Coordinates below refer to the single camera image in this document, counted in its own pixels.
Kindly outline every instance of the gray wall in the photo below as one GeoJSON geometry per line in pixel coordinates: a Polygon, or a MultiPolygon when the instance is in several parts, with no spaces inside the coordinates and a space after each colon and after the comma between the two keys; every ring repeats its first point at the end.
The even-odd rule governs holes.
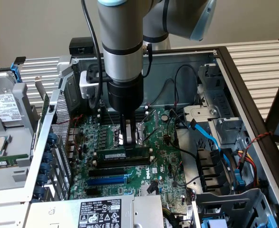
{"type": "MultiPolygon", "coordinates": [[[[99,36],[97,0],[87,7],[99,36]]],[[[68,54],[72,37],[89,35],[80,0],[0,0],[0,67],[16,56],[68,54]]],[[[202,42],[170,38],[172,47],[278,39],[279,0],[218,0],[202,42]]]]}

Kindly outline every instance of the blue pcie slot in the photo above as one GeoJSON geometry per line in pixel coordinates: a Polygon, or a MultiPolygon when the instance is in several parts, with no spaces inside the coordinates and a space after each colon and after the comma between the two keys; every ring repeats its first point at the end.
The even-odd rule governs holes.
{"type": "Polygon", "coordinates": [[[97,178],[87,180],[87,184],[90,185],[105,185],[105,184],[124,184],[126,182],[125,176],[97,178]]]}

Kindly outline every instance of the motherboard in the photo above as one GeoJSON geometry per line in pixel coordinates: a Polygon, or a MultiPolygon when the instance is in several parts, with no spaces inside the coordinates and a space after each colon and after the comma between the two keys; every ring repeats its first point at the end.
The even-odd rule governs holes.
{"type": "Polygon", "coordinates": [[[122,147],[119,145],[122,136],[117,132],[119,125],[101,125],[96,116],[82,118],[77,126],[80,130],[77,147],[84,149],[74,153],[71,164],[74,178],[70,200],[131,194],[146,196],[149,195],[148,188],[154,183],[158,189],[151,194],[161,195],[163,207],[169,208],[172,212],[186,212],[186,189],[178,187],[173,181],[173,175],[176,175],[177,182],[185,182],[183,169],[175,172],[181,162],[181,155],[166,140],[171,137],[173,141],[170,135],[174,135],[172,123],[167,134],[169,111],[156,109],[151,112],[153,113],[143,123],[137,124],[136,140],[137,148],[143,150],[148,148],[151,155],[150,164],[102,169],[102,171],[96,167],[95,151],[117,150],[122,147]],[[111,179],[121,176],[124,178],[122,183],[111,184],[111,179]],[[108,184],[99,182],[107,180],[108,184]]]}

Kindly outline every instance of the power supply label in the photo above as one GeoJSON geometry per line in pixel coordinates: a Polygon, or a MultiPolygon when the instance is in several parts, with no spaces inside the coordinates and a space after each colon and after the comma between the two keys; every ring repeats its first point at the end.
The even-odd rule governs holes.
{"type": "Polygon", "coordinates": [[[82,202],[78,228],[121,228],[121,199],[82,202]]]}
{"type": "Polygon", "coordinates": [[[0,95],[0,119],[2,122],[21,120],[21,115],[12,94],[0,95]]]}

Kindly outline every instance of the green circuit board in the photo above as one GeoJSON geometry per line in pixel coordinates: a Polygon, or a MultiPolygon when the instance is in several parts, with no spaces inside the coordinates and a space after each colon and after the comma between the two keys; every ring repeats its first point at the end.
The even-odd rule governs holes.
{"type": "MultiPolygon", "coordinates": [[[[83,132],[82,144],[87,145],[87,152],[83,153],[82,160],[77,160],[77,156],[71,164],[73,171],[73,184],[70,191],[70,200],[86,199],[92,197],[106,197],[117,195],[135,196],[146,195],[146,189],[152,181],[159,183],[159,192],[164,207],[170,208],[172,212],[186,212],[186,203],[182,203],[182,195],[186,195],[185,188],[178,187],[173,183],[172,175],[168,172],[169,164],[173,172],[177,170],[181,161],[178,150],[164,143],[164,135],[167,134],[167,123],[161,121],[161,115],[169,115],[169,111],[157,109],[143,124],[144,137],[151,133],[155,128],[155,133],[144,142],[142,146],[152,148],[154,156],[150,165],[124,167],[128,174],[127,181],[122,184],[88,186],[87,180],[94,179],[89,177],[88,172],[94,170],[92,165],[93,153],[99,149],[117,148],[115,145],[113,130],[118,125],[100,125],[95,117],[83,118],[78,126],[83,132]],[[97,189],[97,195],[87,195],[87,189],[97,189]]],[[[169,126],[169,135],[173,135],[173,124],[169,126]]],[[[185,182],[183,171],[179,170],[176,174],[179,183],[185,182]]]]}

